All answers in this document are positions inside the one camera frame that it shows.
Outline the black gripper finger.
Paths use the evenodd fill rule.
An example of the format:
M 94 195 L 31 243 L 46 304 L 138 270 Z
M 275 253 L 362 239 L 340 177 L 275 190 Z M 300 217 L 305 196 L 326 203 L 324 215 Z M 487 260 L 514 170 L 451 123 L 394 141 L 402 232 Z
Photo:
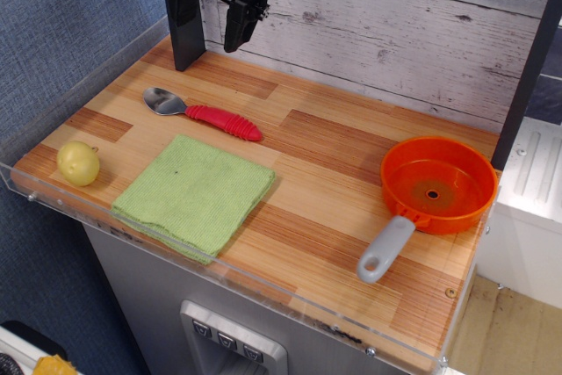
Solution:
M 265 18 L 267 0 L 233 0 L 227 10 L 224 50 L 235 52 L 249 42 L 258 21 Z

